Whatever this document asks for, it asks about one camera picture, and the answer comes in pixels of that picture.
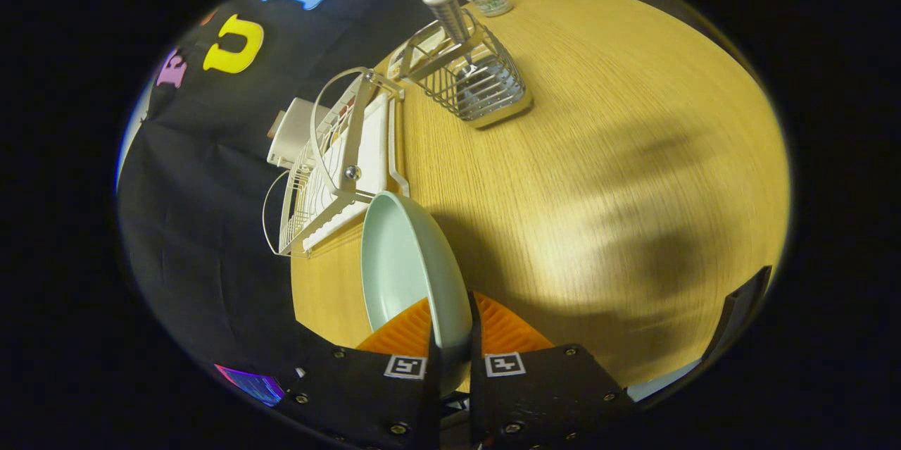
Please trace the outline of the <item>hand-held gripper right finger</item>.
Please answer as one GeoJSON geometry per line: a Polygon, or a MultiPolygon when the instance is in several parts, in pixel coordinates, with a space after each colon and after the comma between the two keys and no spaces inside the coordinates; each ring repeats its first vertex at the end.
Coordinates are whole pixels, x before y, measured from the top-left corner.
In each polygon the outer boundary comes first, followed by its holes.
{"type": "Polygon", "coordinates": [[[579,344],[490,354],[474,292],[470,351],[473,449],[586,449],[634,414],[634,401],[579,344]]]}

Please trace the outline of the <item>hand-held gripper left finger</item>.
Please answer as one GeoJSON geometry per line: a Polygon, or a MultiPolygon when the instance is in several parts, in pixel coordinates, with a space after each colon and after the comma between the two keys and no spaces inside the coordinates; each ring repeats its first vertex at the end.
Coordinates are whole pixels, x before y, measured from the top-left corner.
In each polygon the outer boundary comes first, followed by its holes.
{"type": "Polygon", "coordinates": [[[438,359],[377,354],[302,332],[289,359],[289,392],[279,417],[342,449],[437,449],[440,446],[438,359]]]}

